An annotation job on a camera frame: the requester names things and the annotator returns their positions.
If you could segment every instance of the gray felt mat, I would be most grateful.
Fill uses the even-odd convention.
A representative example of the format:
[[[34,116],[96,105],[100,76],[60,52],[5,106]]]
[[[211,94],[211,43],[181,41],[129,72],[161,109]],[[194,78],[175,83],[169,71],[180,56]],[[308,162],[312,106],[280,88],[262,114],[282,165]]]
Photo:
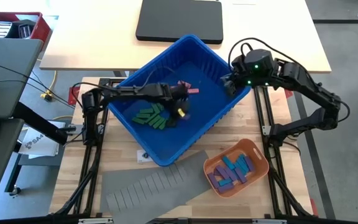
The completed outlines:
[[[117,224],[139,224],[186,204],[211,188],[203,172],[207,158],[202,151],[169,167],[105,172],[101,212],[110,211]]]

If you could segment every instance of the orange plastic tray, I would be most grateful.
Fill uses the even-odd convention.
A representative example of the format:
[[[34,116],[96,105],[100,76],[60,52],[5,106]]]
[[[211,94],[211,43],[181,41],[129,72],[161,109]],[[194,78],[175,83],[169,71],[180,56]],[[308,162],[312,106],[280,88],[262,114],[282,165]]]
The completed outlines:
[[[225,163],[223,162],[222,158],[223,156],[227,156],[227,158],[230,159],[231,162],[235,162],[237,158],[240,156],[240,154],[244,154],[245,156],[248,156],[252,163],[254,164],[255,170],[252,172],[248,172],[247,182],[242,184],[238,180],[235,180],[233,182],[234,188],[231,190],[228,190],[224,193],[219,193],[217,189],[215,189],[209,180],[207,174],[210,172],[214,172],[214,169],[217,165],[220,165],[221,167],[226,167]],[[207,159],[204,162],[204,173],[205,177],[208,179],[209,184],[211,184],[214,191],[223,198],[229,198],[235,195],[236,193],[240,192],[244,188],[248,187],[258,179],[262,178],[267,174],[269,171],[269,164],[266,160],[266,158],[262,155],[262,153],[259,151],[258,147],[256,147],[255,143],[249,139],[241,139],[235,146],[226,149],[219,155],[215,156],[212,159]]]

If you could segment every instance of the wooden table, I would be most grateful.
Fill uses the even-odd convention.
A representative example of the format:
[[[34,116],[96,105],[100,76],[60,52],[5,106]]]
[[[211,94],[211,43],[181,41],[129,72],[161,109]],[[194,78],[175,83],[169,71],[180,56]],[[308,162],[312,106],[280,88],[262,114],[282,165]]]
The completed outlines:
[[[99,78],[85,77],[83,82],[98,83]],[[92,86],[82,85],[80,94],[91,88]],[[291,117],[284,90],[282,88],[277,91],[271,89],[269,93],[275,122],[283,124],[290,122]],[[74,112],[73,123],[81,124],[82,122],[81,108],[77,105]],[[93,215],[99,212],[101,175],[103,172],[157,167],[153,162],[137,163],[136,151],[141,149],[141,147],[112,113],[109,114],[106,127],[107,130],[101,153],[98,181],[93,200]],[[205,150],[209,157],[213,157],[222,150],[235,145],[243,138],[254,141],[263,153],[253,91],[244,97],[223,119],[191,146],[183,156]],[[281,147],[281,152],[288,188],[305,210],[311,213],[310,198],[299,153],[296,149],[286,145]],[[77,188],[84,153],[85,147],[82,145],[82,142],[74,142],[67,145],[53,193],[50,212],[56,212],[61,208]],[[87,195],[88,191],[85,190],[81,209],[85,208]],[[280,208],[284,211],[282,195],[278,194],[278,197]],[[179,206],[161,217],[261,218],[266,213],[273,214],[267,176],[232,198],[221,198],[210,189],[188,201],[186,205]],[[103,216],[108,217],[110,214],[104,213]]]
[[[209,45],[227,60],[233,44],[259,38],[293,57],[310,72],[329,73],[326,54],[305,0],[227,0],[224,40]],[[79,0],[60,15],[40,64],[45,70],[137,70],[172,43],[135,37],[142,0]],[[251,42],[257,49],[262,45]],[[239,47],[232,59],[240,55]]]

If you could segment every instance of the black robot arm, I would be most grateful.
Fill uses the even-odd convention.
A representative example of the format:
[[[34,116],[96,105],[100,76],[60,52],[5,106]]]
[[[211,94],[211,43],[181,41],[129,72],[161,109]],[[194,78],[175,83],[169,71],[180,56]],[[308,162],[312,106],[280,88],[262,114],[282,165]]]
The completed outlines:
[[[84,126],[83,144],[93,146],[100,138],[97,123],[98,113],[116,100],[146,100],[160,103],[170,113],[167,126],[175,126],[177,119],[188,111],[188,93],[184,85],[170,88],[168,84],[152,83],[144,86],[98,87],[82,94]]]
[[[300,64],[274,60],[270,51],[257,49],[235,58],[232,66],[232,73],[222,77],[230,95],[245,86],[272,86],[275,90],[282,87],[297,91],[321,106],[307,118],[284,125],[266,126],[265,135],[269,136],[270,144],[282,146],[289,135],[296,136],[314,128],[329,130],[337,127],[342,103],[340,97],[315,83]]]

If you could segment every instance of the red crate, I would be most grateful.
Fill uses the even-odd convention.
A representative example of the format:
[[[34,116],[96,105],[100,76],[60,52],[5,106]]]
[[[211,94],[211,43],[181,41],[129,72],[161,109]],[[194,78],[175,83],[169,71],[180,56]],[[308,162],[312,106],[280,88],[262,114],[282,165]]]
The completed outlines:
[[[38,16],[38,20],[35,23],[34,30],[30,35],[30,39],[39,39],[44,43],[46,42],[50,28],[42,17],[41,12],[0,12],[0,21],[14,22],[18,21],[16,15]]]

